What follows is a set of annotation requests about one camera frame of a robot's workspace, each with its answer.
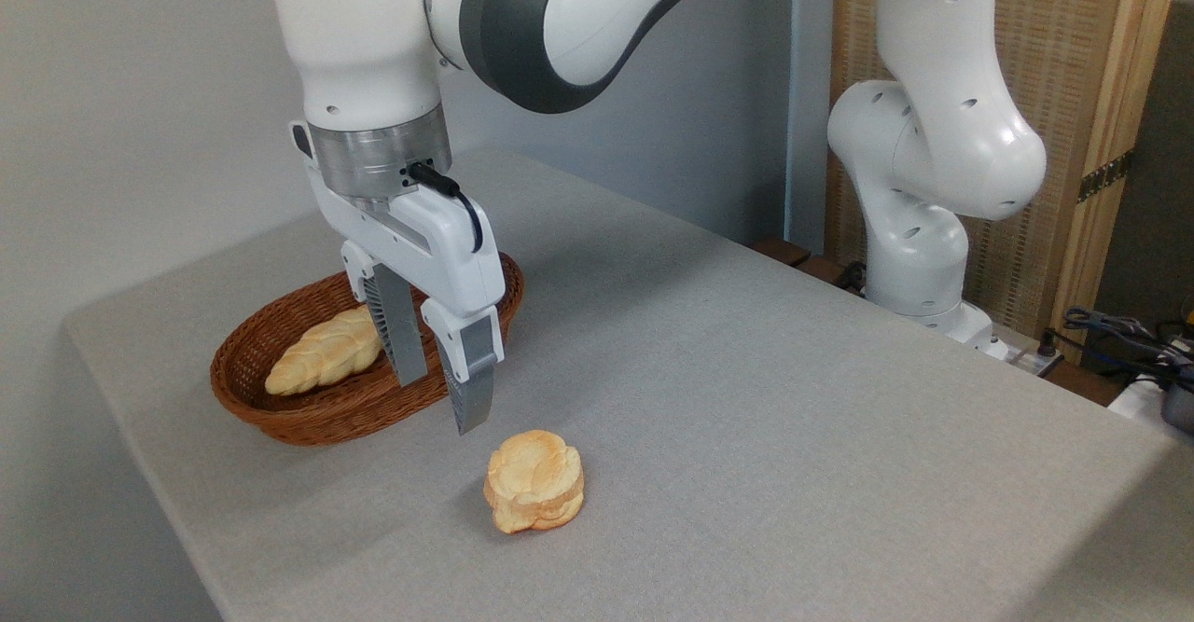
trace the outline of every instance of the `wicker basket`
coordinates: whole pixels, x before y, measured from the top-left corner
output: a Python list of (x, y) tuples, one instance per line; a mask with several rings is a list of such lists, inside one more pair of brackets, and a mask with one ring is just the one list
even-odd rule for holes
[[(498, 303), (503, 338), (522, 303), (523, 275), (511, 257), (501, 254), (506, 295)], [(418, 308), (426, 295), (411, 289)], [(443, 365), (431, 330), (419, 321), (427, 375), (400, 387), (386, 355), (365, 371), (331, 387), (294, 396), (265, 393), (265, 376), (273, 363), (312, 326), (357, 303), (345, 273), (332, 275), (260, 308), (234, 330), (211, 361), (211, 388), (220, 404), (266, 436), (291, 445), (331, 445), (383, 427), (448, 395)]]

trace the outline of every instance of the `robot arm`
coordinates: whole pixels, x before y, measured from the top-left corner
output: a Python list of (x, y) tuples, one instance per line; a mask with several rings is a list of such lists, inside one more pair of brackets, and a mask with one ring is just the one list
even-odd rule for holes
[(954, 213), (1002, 220), (1045, 178), (995, 49), (995, 0), (878, 0), (878, 44), (898, 82), (843, 92), (830, 146), (867, 226), (867, 298), (998, 356), (990, 318), (962, 302), (968, 240)]
[(473, 70), (542, 113), (613, 82), (679, 0), (276, 0), (303, 86), (293, 125), (320, 211), (345, 236), (345, 270), (402, 384), (426, 374), (410, 285), (426, 291), (463, 433), (485, 421), (504, 358), (505, 291), (485, 211), (444, 177), (444, 69)]
[(427, 0), (444, 58), (524, 109), (562, 113), (601, 94), (679, 0)]

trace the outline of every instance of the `wooden panel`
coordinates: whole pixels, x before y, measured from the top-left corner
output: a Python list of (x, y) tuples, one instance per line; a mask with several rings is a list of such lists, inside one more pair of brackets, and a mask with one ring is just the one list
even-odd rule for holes
[[(1152, 69), (1173, 0), (1121, 0), (1112, 39), (1112, 60), (1100, 87), (1095, 130), (1085, 168), (1093, 172), (1135, 144)], [(1078, 204), (1063, 257), (1050, 324), (1060, 326), (1072, 306), (1093, 308), (1110, 247), (1124, 181)]]

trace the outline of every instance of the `white wall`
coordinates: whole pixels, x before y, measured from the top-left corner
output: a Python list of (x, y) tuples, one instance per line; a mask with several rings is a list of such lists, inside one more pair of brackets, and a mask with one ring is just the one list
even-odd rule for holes
[(792, 104), (788, 107), (786, 239), (813, 253), (825, 248), (829, 79), (833, 0), (792, 0)]
[[(683, 1), (567, 117), (454, 79), (454, 144), (512, 147), (736, 240), (778, 232), (789, 14)], [(313, 210), (284, 129), (298, 112), (271, 0), (0, 0), (0, 618), (215, 618), (60, 325)]]

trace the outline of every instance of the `gray table surface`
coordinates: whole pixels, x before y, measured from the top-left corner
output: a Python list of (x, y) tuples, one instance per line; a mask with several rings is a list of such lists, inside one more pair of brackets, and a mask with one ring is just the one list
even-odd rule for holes
[[(227, 333), (338, 270), (320, 218), (68, 320), (227, 620), (1194, 618), (1189, 449), (541, 164), (453, 174), (527, 276), (463, 438), (439, 401), (293, 448), (213, 398)], [(586, 503), (505, 536), (481, 480), (529, 429)]]

